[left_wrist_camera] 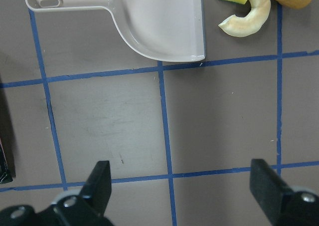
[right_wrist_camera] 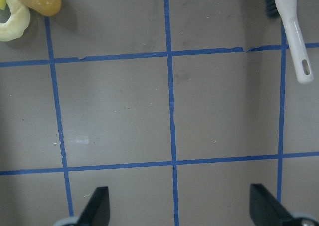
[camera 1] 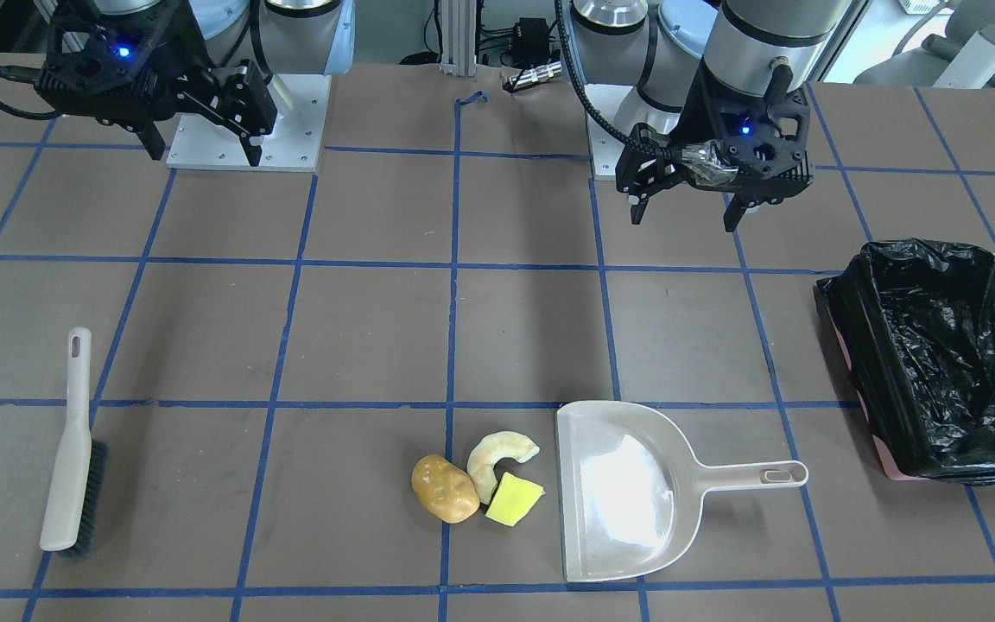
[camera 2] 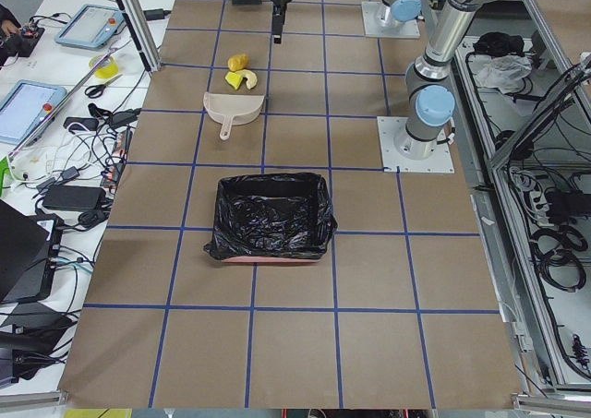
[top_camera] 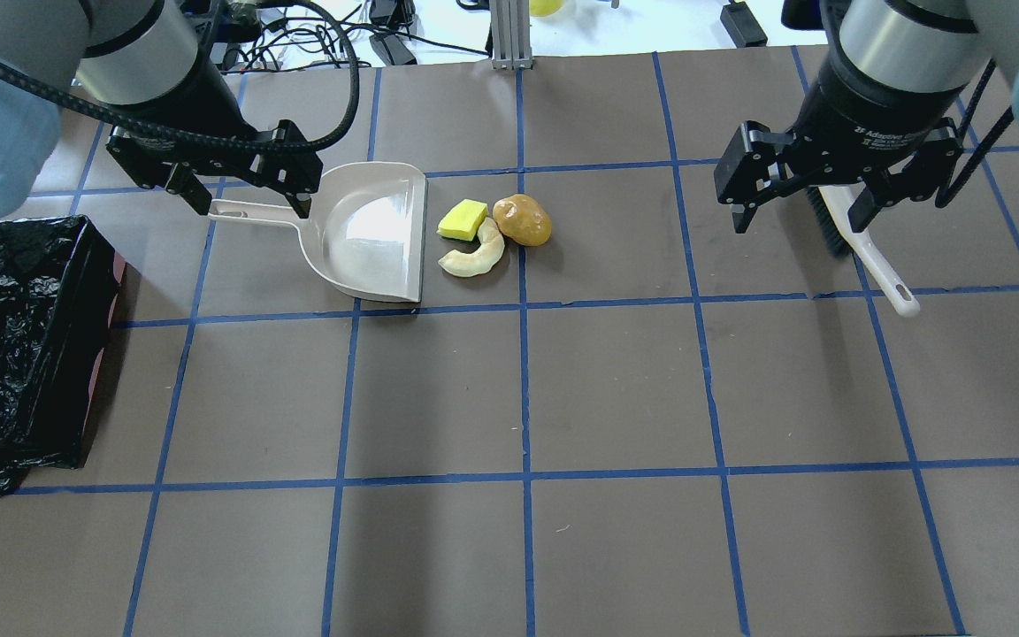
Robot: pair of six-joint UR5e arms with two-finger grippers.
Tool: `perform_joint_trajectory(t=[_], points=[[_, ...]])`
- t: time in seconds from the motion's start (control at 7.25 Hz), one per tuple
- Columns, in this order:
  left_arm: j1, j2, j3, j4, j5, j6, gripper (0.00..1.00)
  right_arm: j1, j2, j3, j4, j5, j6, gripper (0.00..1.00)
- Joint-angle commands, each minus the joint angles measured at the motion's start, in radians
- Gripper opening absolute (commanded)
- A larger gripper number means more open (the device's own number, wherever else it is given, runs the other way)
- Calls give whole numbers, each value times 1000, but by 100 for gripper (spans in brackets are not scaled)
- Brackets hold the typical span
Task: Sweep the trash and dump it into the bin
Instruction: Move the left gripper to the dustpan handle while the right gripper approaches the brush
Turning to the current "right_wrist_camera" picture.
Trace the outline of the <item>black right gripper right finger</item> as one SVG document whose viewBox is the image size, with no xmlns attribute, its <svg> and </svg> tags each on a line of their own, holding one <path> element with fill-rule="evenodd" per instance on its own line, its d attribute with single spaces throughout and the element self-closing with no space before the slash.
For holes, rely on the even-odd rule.
<svg viewBox="0 0 319 226">
<path fill-rule="evenodd" d="M 256 226 L 297 226 L 294 218 L 262 184 L 251 184 L 249 214 Z"/>
</svg>

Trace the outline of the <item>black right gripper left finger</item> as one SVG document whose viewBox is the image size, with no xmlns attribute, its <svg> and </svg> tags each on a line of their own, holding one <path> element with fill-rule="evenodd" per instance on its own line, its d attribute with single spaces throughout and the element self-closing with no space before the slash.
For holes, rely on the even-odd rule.
<svg viewBox="0 0 319 226">
<path fill-rule="evenodd" d="M 110 200 L 107 186 L 97 187 L 82 214 L 77 226 L 108 226 L 110 221 Z"/>
</svg>

